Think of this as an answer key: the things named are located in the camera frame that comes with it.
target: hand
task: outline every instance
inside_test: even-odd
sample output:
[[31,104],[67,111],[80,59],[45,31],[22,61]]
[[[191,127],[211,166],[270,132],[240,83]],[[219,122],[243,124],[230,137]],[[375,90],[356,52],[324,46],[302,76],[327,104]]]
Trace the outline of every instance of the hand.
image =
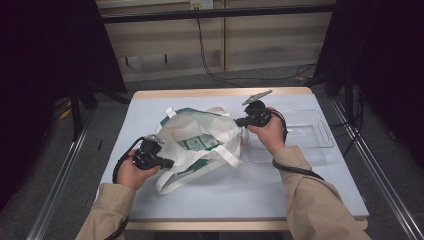
[[[268,109],[271,111],[275,110],[272,107],[268,107]],[[271,120],[265,127],[249,125],[247,126],[247,129],[258,135],[259,140],[272,155],[274,155],[279,149],[286,146],[283,140],[283,124],[274,114],[271,114]]]
[[[131,150],[129,155],[133,156],[134,153],[135,149]],[[128,157],[122,162],[122,165],[118,170],[116,183],[125,185],[137,191],[143,186],[147,178],[156,175],[159,170],[160,166],[156,166],[149,170],[141,170],[134,165],[132,157]]]

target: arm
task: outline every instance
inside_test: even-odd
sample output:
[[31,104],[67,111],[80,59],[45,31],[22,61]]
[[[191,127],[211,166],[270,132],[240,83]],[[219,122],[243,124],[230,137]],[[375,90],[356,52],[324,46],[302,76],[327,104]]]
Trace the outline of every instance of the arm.
[[[248,129],[258,135],[277,163],[311,170],[298,147],[285,146],[277,117],[263,128]],[[294,239],[369,239],[332,184],[286,171],[280,175],[287,189],[287,221]]]
[[109,239],[117,233],[123,239],[128,215],[131,211],[135,193],[160,167],[140,170],[134,166],[132,158],[125,160],[118,171],[117,184],[103,183],[90,214],[84,222],[76,239]]

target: black curtain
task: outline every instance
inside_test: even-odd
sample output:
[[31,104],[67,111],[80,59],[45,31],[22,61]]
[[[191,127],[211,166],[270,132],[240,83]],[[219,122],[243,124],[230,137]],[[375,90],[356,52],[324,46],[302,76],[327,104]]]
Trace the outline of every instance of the black curtain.
[[2,3],[0,209],[36,160],[57,99],[73,86],[90,93],[86,82],[126,92],[99,18],[94,0]]
[[357,84],[424,166],[424,2],[338,0],[336,6],[314,78],[324,76],[318,79],[333,96],[347,80]]

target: gray floor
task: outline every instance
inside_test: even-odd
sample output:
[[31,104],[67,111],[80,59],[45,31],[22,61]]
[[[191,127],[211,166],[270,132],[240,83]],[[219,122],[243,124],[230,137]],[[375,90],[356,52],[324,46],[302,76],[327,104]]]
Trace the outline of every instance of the gray floor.
[[[274,78],[289,76],[296,73],[297,67],[246,70],[218,74],[225,77],[258,77]],[[297,86],[294,79],[276,80],[231,80],[243,87]],[[154,81],[137,81],[127,83],[129,91],[125,96],[131,98],[137,90],[153,89],[193,89],[193,88],[223,88],[231,85],[216,82],[205,74],[181,76]],[[330,124],[340,123],[330,100],[322,85],[312,88],[321,108]],[[84,144],[76,158],[71,174],[67,179],[55,214],[45,232],[44,239],[73,239],[78,233],[90,206],[94,201],[99,179],[107,164],[120,127],[125,118],[128,106],[110,100],[103,95],[96,95],[99,107],[92,110],[93,119],[88,127]],[[90,115],[83,111],[83,119]],[[342,127],[332,129],[337,144],[343,152],[350,143],[350,138],[344,134]],[[365,101],[364,125],[361,135],[371,148],[381,168],[391,184],[413,214],[418,226],[424,226],[424,170],[410,157],[401,142],[394,141],[380,117]],[[0,213],[0,239],[24,239],[28,235],[35,218],[49,194],[55,177],[71,146],[72,119],[70,117],[53,121],[44,139],[44,148],[34,158],[31,172],[22,187],[12,196],[8,205]],[[388,202],[382,195],[375,180],[362,160],[359,152],[352,147],[345,157],[346,163],[364,196],[365,204],[370,212],[367,233],[373,239],[408,239],[404,229],[393,213]],[[169,237],[169,234],[129,231],[127,239],[154,239]],[[187,236],[171,235],[178,239]],[[223,239],[271,239],[267,233],[224,234]]]

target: cable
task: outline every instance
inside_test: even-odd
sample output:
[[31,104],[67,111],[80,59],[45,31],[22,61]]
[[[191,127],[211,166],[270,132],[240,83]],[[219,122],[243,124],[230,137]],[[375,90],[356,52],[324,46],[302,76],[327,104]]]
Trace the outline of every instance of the cable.
[[334,72],[336,72],[336,70],[339,69],[339,67],[340,67],[339,65],[334,65],[334,66],[330,67],[327,71],[325,71],[324,73],[322,73],[319,76],[314,76],[311,80],[304,83],[302,86],[310,88],[314,85],[321,84],[321,83],[325,82],[326,79],[329,76],[331,76],[331,74],[333,74]]
[[[278,117],[281,120],[281,124],[283,125],[283,129],[284,129],[284,131],[283,131],[283,141],[285,142],[286,138],[287,138],[287,133],[288,133],[286,120],[284,119],[284,116],[277,110],[271,110],[271,114],[275,115],[276,117]],[[280,163],[277,163],[274,158],[272,159],[272,165],[275,168],[277,168],[281,171],[311,176],[311,177],[315,177],[315,178],[318,178],[318,179],[325,181],[324,178],[322,178],[320,175],[316,174],[315,172],[313,172],[311,170],[307,170],[307,169],[303,169],[303,168],[299,168],[299,167],[291,167],[291,166],[287,166],[287,165],[284,165],[284,164],[280,164]]]
[[[203,38],[202,38],[202,30],[201,30],[201,28],[200,28],[200,20],[199,20],[199,19],[197,19],[197,26],[198,26],[198,28],[199,28],[200,53],[201,53],[201,57],[202,57],[203,67],[204,67],[204,69],[205,69],[206,73],[207,73],[207,74],[208,74],[208,75],[209,75],[209,76],[210,76],[213,80],[215,80],[215,81],[217,81],[217,82],[227,83],[227,84],[230,84],[230,85],[233,85],[233,86],[237,86],[237,87],[243,87],[243,86],[241,86],[241,85],[238,85],[238,84],[235,84],[235,83],[231,83],[231,82],[228,82],[228,81],[231,81],[231,80],[270,80],[270,81],[278,81],[278,80],[291,79],[291,78],[296,78],[296,77],[298,77],[300,74],[302,74],[302,73],[304,73],[304,72],[308,71],[308,70],[309,70],[312,66],[316,65],[316,63],[311,63],[311,64],[305,64],[305,65],[302,65],[302,66],[298,67],[298,69],[297,69],[297,71],[296,71],[296,74],[295,74],[295,75],[288,76],[288,77],[282,77],[282,78],[255,78],[255,77],[224,78],[224,77],[219,77],[219,76],[214,75],[214,74],[213,74],[213,73],[209,70],[208,65],[207,65],[207,63],[206,63],[205,50],[204,50],[204,46],[203,46]],[[310,66],[309,66],[309,67],[307,67],[306,69],[304,69],[303,71],[299,72],[300,68],[303,68],[303,67],[308,66],[308,65],[310,65]]]
[[346,154],[349,152],[350,148],[353,146],[353,143],[359,137],[361,129],[362,129],[362,125],[363,125],[363,121],[364,121],[364,100],[363,100],[363,95],[361,93],[359,93],[359,99],[358,99],[358,105],[356,107],[356,113],[357,113],[357,117],[360,120],[359,123],[356,124],[358,126],[358,128],[357,128],[356,132],[354,133],[352,141],[350,141],[346,150],[343,152],[343,157],[345,157]]
[[121,167],[122,163],[128,158],[129,153],[131,152],[131,150],[135,147],[135,145],[137,145],[138,142],[140,142],[141,140],[144,140],[144,137],[140,137],[137,140],[134,141],[134,143],[131,145],[130,148],[128,148],[128,150],[122,155],[122,157],[118,160],[118,162],[115,165],[115,168],[113,169],[113,174],[112,174],[112,182],[116,183],[116,180],[118,179],[118,171],[119,168]]
[[[358,121],[359,117],[360,117],[360,116],[357,114],[357,116],[355,116],[355,118],[354,118],[354,121],[355,121],[355,122],[356,122],[356,121]],[[354,124],[354,125],[355,125],[355,123],[354,123],[354,122],[346,121],[346,122],[338,123],[338,124],[328,124],[328,126],[329,126],[330,128],[332,128],[332,129],[334,129],[334,128],[338,128],[338,127],[345,127],[345,126],[347,126],[347,125],[349,125],[349,124]],[[339,135],[334,135],[334,137],[335,137],[335,138],[337,138],[337,137],[344,136],[344,135],[346,135],[346,134],[348,134],[348,132],[344,132],[344,133],[339,134]]]

